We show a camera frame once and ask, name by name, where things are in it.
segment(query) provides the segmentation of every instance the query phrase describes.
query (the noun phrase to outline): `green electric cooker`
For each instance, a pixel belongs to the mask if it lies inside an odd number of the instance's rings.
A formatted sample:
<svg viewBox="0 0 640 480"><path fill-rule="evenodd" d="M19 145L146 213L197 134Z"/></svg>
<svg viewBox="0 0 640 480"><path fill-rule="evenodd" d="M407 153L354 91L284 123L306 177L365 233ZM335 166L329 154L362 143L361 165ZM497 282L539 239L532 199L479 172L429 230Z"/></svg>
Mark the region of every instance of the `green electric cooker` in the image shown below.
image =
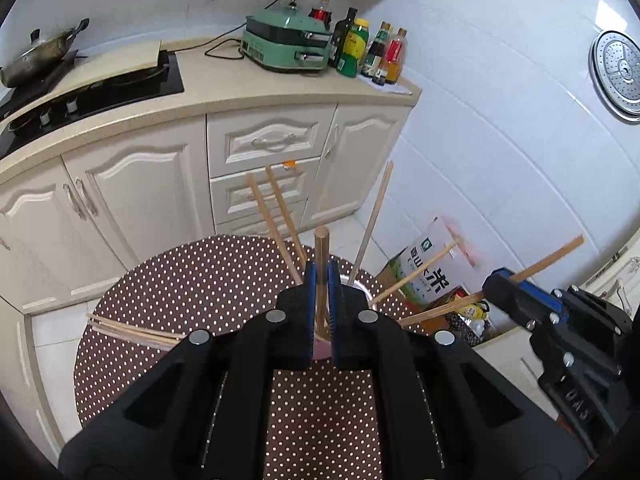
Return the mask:
<svg viewBox="0 0 640 480"><path fill-rule="evenodd" d="M240 50L260 66L277 72L319 72L329 59L331 32L306 16L295 2L246 17Z"/></svg>

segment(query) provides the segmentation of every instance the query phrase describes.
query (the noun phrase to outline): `polka dot tablecloth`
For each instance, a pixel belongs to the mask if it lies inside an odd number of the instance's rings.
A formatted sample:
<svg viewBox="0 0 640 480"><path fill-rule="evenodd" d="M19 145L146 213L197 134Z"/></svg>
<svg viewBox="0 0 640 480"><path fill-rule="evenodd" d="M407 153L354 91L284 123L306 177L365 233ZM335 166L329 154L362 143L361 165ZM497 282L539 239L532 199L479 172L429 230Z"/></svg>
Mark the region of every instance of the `polka dot tablecloth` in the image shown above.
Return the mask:
<svg viewBox="0 0 640 480"><path fill-rule="evenodd" d="M293 243L286 244L302 275ZM305 250L312 258L313 249ZM351 264L337 260L340 272L348 274ZM363 270L357 279L374 296L383 290ZM206 328L217 335L273 308L278 293L294 285L270 238L218 236L159 254L128 272L95 314L167 332ZM396 319L410 314L393 296L377 308ZM164 354L87 327L74 370L82 425ZM370 372L342 372L331 360L303 372L276 370L266 450L269 480L382 478Z"/></svg>

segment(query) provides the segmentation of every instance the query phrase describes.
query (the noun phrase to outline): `gas stove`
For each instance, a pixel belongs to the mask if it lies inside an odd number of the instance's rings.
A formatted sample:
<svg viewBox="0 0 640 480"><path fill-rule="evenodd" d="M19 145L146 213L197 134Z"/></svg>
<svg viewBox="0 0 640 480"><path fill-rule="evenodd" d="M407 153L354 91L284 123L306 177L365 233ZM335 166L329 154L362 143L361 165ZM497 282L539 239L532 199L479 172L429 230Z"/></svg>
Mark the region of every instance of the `gas stove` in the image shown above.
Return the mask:
<svg viewBox="0 0 640 480"><path fill-rule="evenodd" d="M58 128L119 106L184 92L175 54L161 50L158 65L98 81L43 103L0 134L0 158Z"/></svg>

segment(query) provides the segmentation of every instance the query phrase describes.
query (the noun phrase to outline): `beige countertop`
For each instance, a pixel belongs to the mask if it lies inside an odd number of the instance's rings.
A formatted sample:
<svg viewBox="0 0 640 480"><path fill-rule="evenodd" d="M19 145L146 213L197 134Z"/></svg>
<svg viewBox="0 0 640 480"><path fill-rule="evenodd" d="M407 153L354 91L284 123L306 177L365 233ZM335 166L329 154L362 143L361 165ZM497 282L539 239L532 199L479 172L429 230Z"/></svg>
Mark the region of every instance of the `beige countertop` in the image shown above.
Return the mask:
<svg viewBox="0 0 640 480"><path fill-rule="evenodd" d="M0 184L96 140L191 116L270 105L414 106L420 97L421 90L406 80L401 83L412 90L411 95L389 94L334 70L325 70L321 75L280 74L264 70L248 59L205 57L205 50L203 47L177 54L184 92L114 108L36 139L0 160ZM8 121L0 122L0 131Z"/></svg>

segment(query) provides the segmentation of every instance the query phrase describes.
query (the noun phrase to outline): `white drawer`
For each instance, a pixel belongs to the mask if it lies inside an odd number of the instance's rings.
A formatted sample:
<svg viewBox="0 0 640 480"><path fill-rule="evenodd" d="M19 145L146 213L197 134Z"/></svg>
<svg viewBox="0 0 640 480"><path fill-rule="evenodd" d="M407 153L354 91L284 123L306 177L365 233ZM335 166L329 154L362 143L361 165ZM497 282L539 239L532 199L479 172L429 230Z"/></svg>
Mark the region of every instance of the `white drawer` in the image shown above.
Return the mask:
<svg viewBox="0 0 640 480"><path fill-rule="evenodd" d="M285 202L306 200L318 172L319 163L320 158L316 157L300 160L292 168L285 168L281 164L272 166ZM269 209L278 207L264 168L213 178L209 181L209 185L216 225L260 213L254 194L246 182L247 173L253 175L267 207Z"/></svg>
<svg viewBox="0 0 640 480"><path fill-rule="evenodd" d="M302 213L305 210L306 202L296 202L295 204L289 204L289 214L296 225L296 229L300 225L300 219ZM278 232L283 236L289 236L289 230L284 222L284 217L280 213L279 209L272 209L271 217L278 226ZM216 233L219 235L237 235L237 236L269 236L269 228L267 222L264 221L262 215L245 216L238 220L232 220L224 224L216 225Z"/></svg>
<svg viewBox="0 0 640 480"><path fill-rule="evenodd" d="M209 177L320 156L335 107L279 106L207 115Z"/></svg>

